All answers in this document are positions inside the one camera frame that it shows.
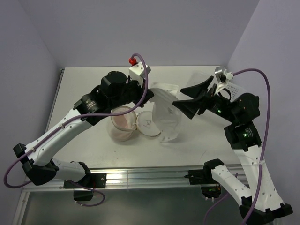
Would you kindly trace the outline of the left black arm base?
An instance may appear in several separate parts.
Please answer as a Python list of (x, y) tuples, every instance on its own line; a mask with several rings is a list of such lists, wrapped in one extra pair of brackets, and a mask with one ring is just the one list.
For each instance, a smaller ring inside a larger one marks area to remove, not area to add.
[(77, 202), (84, 202), (84, 201), (90, 201), (92, 198), (96, 195), (96, 188), (105, 188), (106, 186), (106, 177), (107, 174), (104, 172), (96, 172), (88, 174), (87, 177), (82, 178), (79, 182), (76, 182), (76, 184), (80, 185), (77, 186), (74, 183), (72, 183), (69, 180), (65, 180), (63, 184), (64, 189), (76, 189), (86, 187), (90, 188), (85, 189), (84, 191), (74, 190), (73, 191), (73, 198)]

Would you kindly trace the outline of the white garment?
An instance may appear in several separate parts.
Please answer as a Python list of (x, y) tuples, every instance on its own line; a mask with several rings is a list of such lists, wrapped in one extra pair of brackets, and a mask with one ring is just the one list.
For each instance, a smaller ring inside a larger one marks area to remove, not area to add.
[(179, 86), (154, 82), (150, 90), (154, 94), (150, 99), (150, 102), (154, 103), (152, 121), (161, 132), (160, 142), (172, 142), (178, 137), (181, 129), (182, 112), (173, 105), (173, 102), (178, 100)]

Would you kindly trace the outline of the pink bra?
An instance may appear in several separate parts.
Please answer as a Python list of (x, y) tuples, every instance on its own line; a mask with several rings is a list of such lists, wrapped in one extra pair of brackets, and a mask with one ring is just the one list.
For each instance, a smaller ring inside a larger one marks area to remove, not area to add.
[(132, 130), (134, 127), (135, 118), (131, 114), (111, 117), (115, 127), (120, 129)]

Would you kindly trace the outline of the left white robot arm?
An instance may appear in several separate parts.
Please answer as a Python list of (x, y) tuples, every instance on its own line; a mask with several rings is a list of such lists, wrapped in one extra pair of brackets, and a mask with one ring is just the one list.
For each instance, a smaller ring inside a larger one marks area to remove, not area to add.
[(29, 182), (40, 186), (52, 179), (60, 179), (73, 181), (80, 187), (88, 186), (91, 183), (91, 172), (85, 163), (63, 162), (54, 156), (80, 133), (102, 119), (111, 117), (112, 110), (130, 103), (142, 107), (154, 96), (148, 90), (148, 82), (148, 74), (134, 77), (120, 71), (111, 71), (43, 136), (26, 145), (17, 144), (14, 152)]

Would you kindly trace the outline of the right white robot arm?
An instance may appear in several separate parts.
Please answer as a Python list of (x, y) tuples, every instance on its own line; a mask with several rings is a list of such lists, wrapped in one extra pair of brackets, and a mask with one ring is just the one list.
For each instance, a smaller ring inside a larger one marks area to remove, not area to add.
[(206, 110), (222, 117), (231, 124), (224, 128), (232, 150), (239, 158), (248, 181), (246, 187), (233, 176), (220, 159), (213, 159), (203, 166), (203, 178), (216, 181), (235, 199), (247, 225), (263, 225), (293, 213), (291, 205), (279, 196), (263, 159), (260, 158), (262, 142), (253, 124), (260, 115), (259, 97), (243, 93), (234, 101), (217, 93), (211, 85), (213, 77), (180, 92), (190, 98), (174, 101), (173, 105), (192, 119)]

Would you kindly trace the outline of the white mesh laundry bag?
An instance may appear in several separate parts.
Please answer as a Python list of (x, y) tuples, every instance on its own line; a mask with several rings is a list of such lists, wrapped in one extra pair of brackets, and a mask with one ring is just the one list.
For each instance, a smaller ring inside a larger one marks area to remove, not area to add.
[(156, 137), (161, 134), (152, 121), (151, 111), (140, 113), (131, 111), (124, 115), (112, 116), (108, 119), (106, 128), (110, 138), (116, 142), (127, 141), (136, 132), (147, 137)]

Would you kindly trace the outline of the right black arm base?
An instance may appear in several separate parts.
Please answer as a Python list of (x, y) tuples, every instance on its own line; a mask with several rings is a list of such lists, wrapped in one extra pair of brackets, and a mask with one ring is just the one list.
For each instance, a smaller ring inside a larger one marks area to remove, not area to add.
[(201, 192), (206, 200), (216, 200), (221, 195), (221, 185), (213, 180), (211, 170), (219, 165), (225, 165), (220, 159), (213, 159), (204, 163), (202, 169), (189, 170), (184, 178), (189, 179), (190, 185), (201, 185)]

